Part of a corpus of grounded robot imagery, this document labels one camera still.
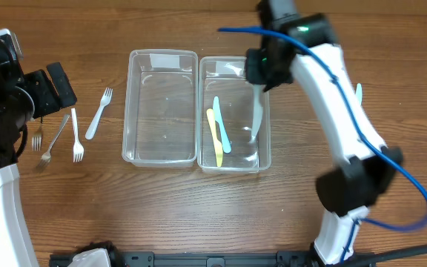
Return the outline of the left clear plastic container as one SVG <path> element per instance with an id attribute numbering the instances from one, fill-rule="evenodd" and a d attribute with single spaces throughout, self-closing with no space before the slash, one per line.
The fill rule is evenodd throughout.
<path id="1" fill-rule="evenodd" d="M 189 50 L 130 53 L 122 140 L 126 162 L 152 168 L 193 165 L 198 63 Z"/>

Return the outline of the clear plastic container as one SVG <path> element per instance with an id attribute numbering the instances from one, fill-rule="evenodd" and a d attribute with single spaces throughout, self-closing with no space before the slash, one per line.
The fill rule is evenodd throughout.
<path id="1" fill-rule="evenodd" d="M 210 173 L 258 173 L 271 166 L 269 95 L 262 92 L 263 116 L 259 133 L 250 143 L 254 106 L 254 85 L 245 78 L 245 57 L 207 56 L 199 63 L 196 104 L 197 163 Z M 219 97 L 222 119 L 231 143 L 223 151 L 222 166 L 216 166 L 214 144 L 206 110 Z"/>
<path id="2" fill-rule="evenodd" d="M 130 53 L 122 140 L 126 162 L 152 168 L 193 165 L 198 63 L 189 50 Z"/>

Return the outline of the thick white plastic fork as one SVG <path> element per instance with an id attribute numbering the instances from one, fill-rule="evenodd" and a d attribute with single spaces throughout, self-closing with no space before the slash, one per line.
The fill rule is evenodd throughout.
<path id="1" fill-rule="evenodd" d="M 87 129 L 87 132 L 85 134 L 85 139 L 91 140 L 92 138 L 94 138 L 96 130 L 98 128 L 99 121 L 102 117 L 103 110 L 105 109 L 106 106 L 110 104 L 112 96 L 113 96 L 113 89 L 106 87 L 105 92 L 103 93 L 102 98 L 100 100 L 99 108 Z"/>

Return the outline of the light blue plastic knife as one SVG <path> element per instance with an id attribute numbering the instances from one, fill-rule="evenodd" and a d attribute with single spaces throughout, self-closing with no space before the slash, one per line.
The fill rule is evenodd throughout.
<path id="1" fill-rule="evenodd" d="M 224 122 L 222 119 L 222 112 L 221 112 L 218 96 L 215 96 L 213 98 L 213 112 L 214 112 L 215 120 L 219 125 L 219 131 L 220 131 L 223 151 L 226 154 L 229 154 L 231 152 L 231 143 L 230 143 L 230 140 L 228 138 L 228 135 L 227 135 L 227 132 L 225 129 L 225 125 L 224 125 Z"/>

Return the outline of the white plastic knife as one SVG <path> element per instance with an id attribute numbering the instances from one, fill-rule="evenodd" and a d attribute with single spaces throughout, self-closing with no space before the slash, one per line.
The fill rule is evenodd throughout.
<path id="1" fill-rule="evenodd" d="M 254 106 L 253 106 L 253 118 L 251 126 L 251 139 L 250 143 L 256 141 L 256 137 L 259 133 L 259 129 L 262 123 L 263 116 L 263 104 L 262 104 L 262 86 L 254 85 Z"/>

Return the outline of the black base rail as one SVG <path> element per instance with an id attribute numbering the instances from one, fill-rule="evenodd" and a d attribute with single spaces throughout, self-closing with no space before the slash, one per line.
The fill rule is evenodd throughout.
<path id="1" fill-rule="evenodd" d="M 112 242 L 91 243 L 84 250 L 106 248 L 112 266 L 129 267 L 290 267 L 321 266 L 312 251 L 274 253 L 183 253 L 157 254 L 152 251 L 121 251 Z"/>

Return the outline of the silver metal fork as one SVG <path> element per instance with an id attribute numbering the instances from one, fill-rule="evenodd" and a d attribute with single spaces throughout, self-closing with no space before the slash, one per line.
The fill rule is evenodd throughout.
<path id="1" fill-rule="evenodd" d="M 62 131 L 64 130 L 64 127 L 67 124 L 69 118 L 70 118 L 69 114 L 64 115 L 64 117 L 61 121 L 61 124 L 59 126 L 59 130 L 58 130 L 57 134 L 54 136 L 53 140 L 49 144 L 47 151 L 42 154 L 42 157 L 41 157 L 38 165 L 35 168 L 35 170 L 37 172 L 42 172 L 49 165 L 51 158 L 52 158 L 51 151 L 53 149 L 53 146 L 55 145 L 55 143 L 56 143 L 57 139 L 59 138 L 59 136 L 61 135 Z"/>

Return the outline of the cream plastic knife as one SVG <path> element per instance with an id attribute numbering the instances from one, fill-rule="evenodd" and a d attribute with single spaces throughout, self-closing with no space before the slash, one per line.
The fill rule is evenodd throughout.
<path id="1" fill-rule="evenodd" d="M 223 161 L 223 147 L 222 147 L 222 143 L 219 141 L 217 136 L 214 110 L 212 108 L 207 109 L 206 115 L 208 118 L 208 124 L 211 130 L 211 136 L 213 140 L 214 152 L 216 157 L 216 166 L 221 167 L 222 161 Z"/>

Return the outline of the thin white plastic fork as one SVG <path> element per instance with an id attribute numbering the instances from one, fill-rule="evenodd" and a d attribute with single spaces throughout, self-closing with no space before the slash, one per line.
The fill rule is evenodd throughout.
<path id="1" fill-rule="evenodd" d="M 78 128 L 78 121 L 77 121 L 75 108 L 71 108 L 71 117 L 72 117 L 73 135 L 74 135 L 73 161 L 81 162 L 83 159 L 85 150 L 81 142 L 79 141 L 79 128 Z"/>

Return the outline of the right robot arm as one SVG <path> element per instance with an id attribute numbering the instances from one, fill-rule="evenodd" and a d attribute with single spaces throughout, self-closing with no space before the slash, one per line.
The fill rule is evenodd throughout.
<path id="1" fill-rule="evenodd" d="M 263 30 L 257 49 L 247 51 L 246 79 L 264 91 L 298 83 L 306 92 L 328 140 L 336 167 L 318 177 L 316 192 L 325 213 L 305 266 L 337 266 L 354 255 L 358 221 L 390 185 L 395 169 L 374 149 L 402 163 L 388 148 L 358 102 L 343 51 L 326 16 L 302 17 L 292 1 L 261 0 L 256 6 Z"/>

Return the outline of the black handled metal fork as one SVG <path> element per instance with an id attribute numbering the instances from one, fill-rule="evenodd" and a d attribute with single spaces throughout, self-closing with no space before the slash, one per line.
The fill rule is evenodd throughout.
<path id="1" fill-rule="evenodd" d="M 33 133 L 31 139 L 31 146 L 33 151 L 40 151 L 42 149 L 42 137 L 43 137 L 43 118 L 40 118 L 39 128 Z"/>

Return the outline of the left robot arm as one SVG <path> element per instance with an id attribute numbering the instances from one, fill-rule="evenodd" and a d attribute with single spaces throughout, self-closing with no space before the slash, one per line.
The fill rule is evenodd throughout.
<path id="1" fill-rule="evenodd" d="M 60 63 L 24 73 L 16 34 L 0 30 L 0 266 L 37 266 L 19 189 L 17 163 L 27 123 L 73 106 L 77 98 Z"/>

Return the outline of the right clear plastic container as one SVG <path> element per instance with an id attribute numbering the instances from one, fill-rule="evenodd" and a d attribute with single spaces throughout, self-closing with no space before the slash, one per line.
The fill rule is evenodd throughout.
<path id="1" fill-rule="evenodd" d="M 245 57 L 207 56 L 199 63 L 196 104 L 197 163 L 210 173 L 258 173 L 271 166 L 269 95 L 262 92 L 263 116 L 259 133 L 250 143 L 254 106 L 254 85 L 245 78 Z M 222 166 L 216 166 L 214 144 L 206 110 L 219 97 L 222 119 L 231 143 L 223 151 Z"/>

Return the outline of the pale blue plastic knife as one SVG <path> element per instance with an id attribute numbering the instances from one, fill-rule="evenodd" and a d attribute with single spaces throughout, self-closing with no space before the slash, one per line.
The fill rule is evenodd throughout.
<path id="1" fill-rule="evenodd" d="M 361 105 L 362 101 L 363 101 L 363 88 L 362 88 L 362 85 L 360 83 L 357 83 L 355 96 L 357 98 L 357 101 Z"/>

